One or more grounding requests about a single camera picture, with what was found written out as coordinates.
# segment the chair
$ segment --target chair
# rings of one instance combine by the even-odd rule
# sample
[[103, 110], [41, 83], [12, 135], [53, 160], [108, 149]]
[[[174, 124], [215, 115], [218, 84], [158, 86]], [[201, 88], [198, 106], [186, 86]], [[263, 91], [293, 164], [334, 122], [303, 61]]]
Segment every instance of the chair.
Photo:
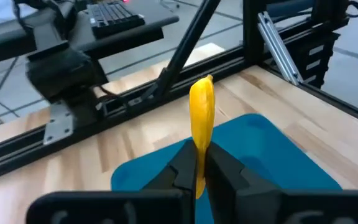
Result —
[[169, 9], [171, 12], [175, 11], [175, 9], [178, 9], [180, 7], [179, 3], [177, 3], [174, 0], [160, 0], [160, 4]]

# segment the black pole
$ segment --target black pole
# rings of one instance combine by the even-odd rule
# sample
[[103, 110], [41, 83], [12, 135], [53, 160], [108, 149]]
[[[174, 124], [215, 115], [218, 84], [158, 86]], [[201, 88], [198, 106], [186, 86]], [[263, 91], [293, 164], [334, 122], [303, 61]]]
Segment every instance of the black pole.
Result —
[[258, 13], [266, 11], [264, 0], [244, 0], [242, 5], [244, 59], [257, 63], [263, 56], [264, 40], [258, 30]]
[[155, 96], [163, 96], [175, 83], [219, 3], [220, 0], [204, 0], [198, 8], [170, 63], [162, 70], [159, 76]]

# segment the keyboard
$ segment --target keyboard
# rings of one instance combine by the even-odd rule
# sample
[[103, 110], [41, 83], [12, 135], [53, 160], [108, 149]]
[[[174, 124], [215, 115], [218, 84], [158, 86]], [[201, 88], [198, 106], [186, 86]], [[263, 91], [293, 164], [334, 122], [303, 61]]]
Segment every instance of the keyboard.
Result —
[[128, 10], [121, 0], [103, 1], [86, 6], [93, 34], [100, 39], [144, 25], [144, 18]]

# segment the workbench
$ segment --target workbench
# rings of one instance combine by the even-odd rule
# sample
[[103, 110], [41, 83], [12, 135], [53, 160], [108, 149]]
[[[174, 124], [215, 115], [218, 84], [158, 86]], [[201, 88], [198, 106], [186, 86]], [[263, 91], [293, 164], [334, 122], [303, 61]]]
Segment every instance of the workbench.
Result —
[[[187, 65], [222, 51], [217, 45], [204, 45], [193, 51]], [[166, 64], [156, 64], [104, 87], [123, 92], [155, 79]], [[342, 188], [358, 189], [358, 119], [259, 67], [231, 75], [215, 83], [214, 89], [215, 125], [243, 114], [260, 113]], [[0, 141], [48, 120], [46, 108], [1, 125]], [[120, 164], [190, 135], [188, 97], [184, 96], [0, 176], [0, 223], [24, 223], [30, 203], [48, 192], [109, 190], [111, 174]]]

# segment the floor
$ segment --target floor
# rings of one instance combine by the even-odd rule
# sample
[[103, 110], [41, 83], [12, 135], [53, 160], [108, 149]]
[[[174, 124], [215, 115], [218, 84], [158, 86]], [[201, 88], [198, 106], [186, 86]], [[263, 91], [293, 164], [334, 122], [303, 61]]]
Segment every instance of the floor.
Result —
[[[100, 60], [110, 80], [128, 75], [170, 58], [202, 0], [178, 0], [175, 13], [180, 21], [163, 28], [165, 38], [136, 49]], [[239, 0], [221, 0], [198, 45], [215, 43], [228, 49], [242, 40], [242, 21]], [[280, 23], [286, 26], [294, 20]], [[358, 107], [358, 18], [338, 30], [330, 59], [326, 83], [322, 89]], [[40, 110], [48, 103], [32, 88], [25, 77], [25, 57], [0, 62], [0, 117], [4, 122]]]

